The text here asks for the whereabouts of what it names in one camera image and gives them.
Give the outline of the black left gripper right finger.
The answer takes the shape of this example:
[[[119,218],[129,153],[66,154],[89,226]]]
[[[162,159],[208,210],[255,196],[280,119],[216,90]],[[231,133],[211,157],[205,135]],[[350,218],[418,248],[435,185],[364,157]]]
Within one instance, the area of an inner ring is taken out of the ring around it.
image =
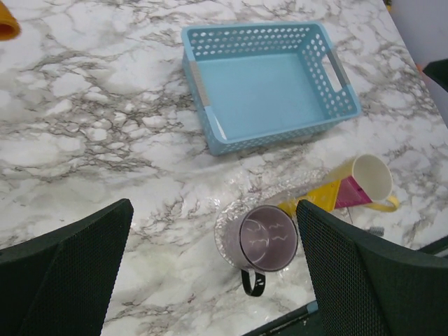
[[[327,335],[446,335],[447,259],[350,225],[308,201],[296,216]]]

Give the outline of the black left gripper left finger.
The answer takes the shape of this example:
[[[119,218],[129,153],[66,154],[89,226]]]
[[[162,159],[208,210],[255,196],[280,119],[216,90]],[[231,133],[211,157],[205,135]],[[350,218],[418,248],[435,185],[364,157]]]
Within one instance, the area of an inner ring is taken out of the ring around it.
[[[100,335],[132,223],[121,199],[1,250],[2,335]]]

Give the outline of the yellow mug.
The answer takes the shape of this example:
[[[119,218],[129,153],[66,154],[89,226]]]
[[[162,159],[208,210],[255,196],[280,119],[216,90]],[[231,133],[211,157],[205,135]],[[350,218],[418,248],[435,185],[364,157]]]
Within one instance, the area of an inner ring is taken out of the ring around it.
[[[381,212],[398,210],[400,203],[397,197],[392,195],[393,178],[391,172],[379,157],[372,154],[363,154],[346,160],[331,170],[326,176],[326,180],[342,180],[348,176],[354,177],[372,200],[369,204],[359,206]]]

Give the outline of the purple mug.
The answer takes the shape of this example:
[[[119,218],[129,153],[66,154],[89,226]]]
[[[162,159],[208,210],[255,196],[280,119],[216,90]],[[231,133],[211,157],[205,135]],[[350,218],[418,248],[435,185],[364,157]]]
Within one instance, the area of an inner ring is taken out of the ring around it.
[[[244,292],[260,297],[266,273],[286,268],[298,249],[298,229],[292,218],[274,205],[257,206],[216,226],[216,247],[241,272]]]

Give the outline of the clear textured glass tray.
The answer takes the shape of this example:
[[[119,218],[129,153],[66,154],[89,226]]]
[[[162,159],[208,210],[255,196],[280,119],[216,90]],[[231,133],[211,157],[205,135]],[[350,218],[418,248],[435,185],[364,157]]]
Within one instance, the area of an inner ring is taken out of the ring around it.
[[[294,259],[300,245],[296,208],[300,200],[331,212],[340,182],[322,169],[305,171],[272,187],[231,202],[218,215],[216,248],[241,270],[278,272]]]

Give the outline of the light blue perforated basket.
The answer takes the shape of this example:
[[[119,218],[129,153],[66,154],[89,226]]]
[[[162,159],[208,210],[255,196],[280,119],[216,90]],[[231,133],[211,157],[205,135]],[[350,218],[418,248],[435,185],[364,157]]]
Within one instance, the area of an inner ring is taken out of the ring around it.
[[[319,22],[189,26],[181,38],[183,70],[212,155],[311,136],[361,113]]]

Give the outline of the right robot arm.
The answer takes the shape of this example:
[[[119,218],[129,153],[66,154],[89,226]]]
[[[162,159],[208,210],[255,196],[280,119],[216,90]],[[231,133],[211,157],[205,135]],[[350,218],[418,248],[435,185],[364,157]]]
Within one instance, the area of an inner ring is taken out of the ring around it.
[[[448,59],[428,63],[423,72],[439,86],[447,90],[448,86]]]

